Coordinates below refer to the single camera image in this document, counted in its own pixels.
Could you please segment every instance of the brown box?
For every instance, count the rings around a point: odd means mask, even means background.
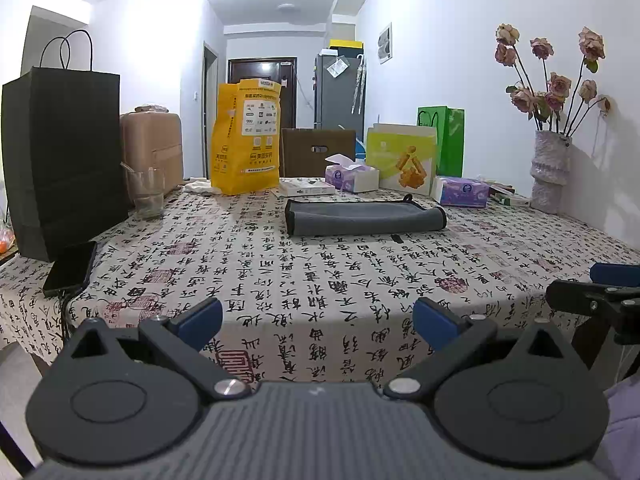
[[[356,156],[355,130],[283,128],[280,136],[280,176],[324,178],[328,156]]]
[[[184,182],[182,126],[177,114],[133,112],[120,117],[122,159],[135,171],[164,171],[164,192]]]

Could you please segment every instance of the beige suitcase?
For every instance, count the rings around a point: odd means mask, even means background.
[[[164,193],[184,181],[182,125],[177,114],[132,112],[120,117],[122,160],[135,171],[161,168]]]

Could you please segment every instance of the smartphone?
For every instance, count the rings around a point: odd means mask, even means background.
[[[65,248],[53,263],[42,291],[45,298],[79,294],[89,285],[98,244],[94,241]]]

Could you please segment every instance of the tablecloth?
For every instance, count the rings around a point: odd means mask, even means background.
[[[400,200],[379,190],[303,200]],[[434,205],[427,197],[414,199]],[[524,327],[548,317],[569,336],[578,318],[544,300],[555,278],[588,279],[594,262],[640,254],[581,222],[530,208],[446,208],[439,232],[289,237],[286,199],[174,194],[164,217],[129,218],[98,238],[90,286],[70,304],[76,322],[101,316],[135,326],[174,316],[207,296],[224,306],[205,353],[251,384],[261,380],[385,383],[431,349],[412,326],[430,297],[454,313]],[[16,256],[0,268],[0,329],[52,361],[60,350],[58,300],[42,284],[50,264]]]

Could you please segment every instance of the brown door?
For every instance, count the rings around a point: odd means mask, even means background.
[[[230,59],[230,83],[241,79],[262,78],[282,85],[280,90],[280,127],[296,127],[296,61],[295,57]]]

